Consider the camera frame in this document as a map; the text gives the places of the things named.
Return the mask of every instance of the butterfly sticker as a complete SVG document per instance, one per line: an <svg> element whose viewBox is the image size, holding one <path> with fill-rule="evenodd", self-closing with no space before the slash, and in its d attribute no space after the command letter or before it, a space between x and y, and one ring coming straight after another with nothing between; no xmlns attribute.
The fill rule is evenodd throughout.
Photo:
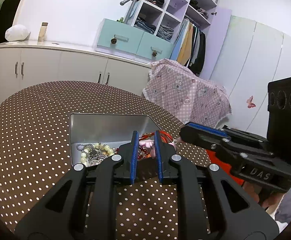
<svg viewBox="0 0 291 240"><path fill-rule="evenodd" d="M251 97L247 100L247 107L248 107L248 108L256 107L256 105L252 103L252 100L253 100L253 96L251 96Z"/></svg>

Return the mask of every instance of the person's hand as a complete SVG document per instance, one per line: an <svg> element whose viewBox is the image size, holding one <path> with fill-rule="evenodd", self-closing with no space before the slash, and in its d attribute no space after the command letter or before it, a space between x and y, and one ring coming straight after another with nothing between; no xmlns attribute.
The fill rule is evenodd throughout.
<svg viewBox="0 0 291 240"><path fill-rule="evenodd" d="M255 193L254 191L254 185L249 183L249 182L244 182L243 184L243 189L256 201L259 203L260 201L260 198L258 196L257 193ZM275 193L272 193L270 195L269 198L267 198L263 203L262 203L262 207L263 208L267 208L269 206L272 206L272 205L275 205L275 204L278 204L280 203L282 197L284 196L284 193L278 193L278 192L275 192Z"/></svg>

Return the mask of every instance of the shelving unit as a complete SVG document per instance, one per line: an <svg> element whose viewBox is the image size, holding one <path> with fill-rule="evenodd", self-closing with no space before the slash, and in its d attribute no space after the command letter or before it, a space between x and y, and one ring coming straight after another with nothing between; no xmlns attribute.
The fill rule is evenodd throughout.
<svg viewBox="0 0 291 240"><path fill-rule="evenodd" d="M175 39L177 38L179 29L181 27L181 22L182 22L182 20L177 19L172 14L170 14L168 12L164 13L164 16L162 18L161 24L164 25L164 26L167 26L169 28L172 28L173 31L174 31L170 42L174 42Z"/></svg>
<svg viewBox="0 0 291 240"><path fill-rule="evenodd" d="M191 5L188 6L185 14L195 20L203 29L211 25L211 23Z"/></svg>
<svg viewBox="0 0 291 240"><path fill-rule="evenodd" d="M231 10L217 7L213 0L196 0L197 6L205 9L209 15L208 19L205 19L195 7L190 5L190 1L164 0L164 4L160 8L146 0L139 0L132 10L128 10L130 15L125 16L127 25L109 19L105 19L100 24L100 33L95 42L96 51L144 63L169 58L182 22L187 15L205 34L205 61L200 77L209 79L223 45ZM142 28L142 31L134 28L138 16L143 18L147 25L156 26L156 28L152 28L155 31L149 33L146 28ZM161 25L173 29L170 41L157 36ZM112 43L113 37L117 39L117 43Z"/></svg>
<svg viewBox="0 0 291 240"><path fill-rule="evenodd" d="M156 31L154 35L157 35L160 25L164 25L174 29L174 34L170 42L174 42L179 33L181 23L185 15L193 19L202 29L202 31L207 34L209 27L212 23L214 13L216 10L216 3L213 0L196 0L198 6L205 9L209 18L200 14L196 9L190 5L190 0L164 0L164 5L162 8L146 1L140 0L136 3L133 13L128 20L130 26L134 26L138 16L145 19L145 21L156 26Z"/></svg>

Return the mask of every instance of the white pillow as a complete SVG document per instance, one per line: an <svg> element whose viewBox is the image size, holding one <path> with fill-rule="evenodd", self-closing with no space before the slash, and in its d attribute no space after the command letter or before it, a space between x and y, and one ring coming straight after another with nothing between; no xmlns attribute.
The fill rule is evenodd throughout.
<svg viewBox="0 0 291 240"><path fill-rule="evenodd" d="M7 41L23 41L28 37L30 32L21 24L10 27L5 33Z"/></svg>

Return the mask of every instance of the white wall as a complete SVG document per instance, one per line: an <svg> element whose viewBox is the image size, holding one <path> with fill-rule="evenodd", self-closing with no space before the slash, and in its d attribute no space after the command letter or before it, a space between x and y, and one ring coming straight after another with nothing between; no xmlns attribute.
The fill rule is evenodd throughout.
<svg viewBox="0 0 291 240"><path fill-rule="evenodd" d="M103 18L124 17L130 2L122 0L21 0L13 24L23 24L37 40L42 22L48 22L47 40L91 46Z"/></svg>
<svg viewBox="0 0 291 240"><path fill-rule="evenodd" d="M291 0L219 0L218 5L291 36Z"/></svg>

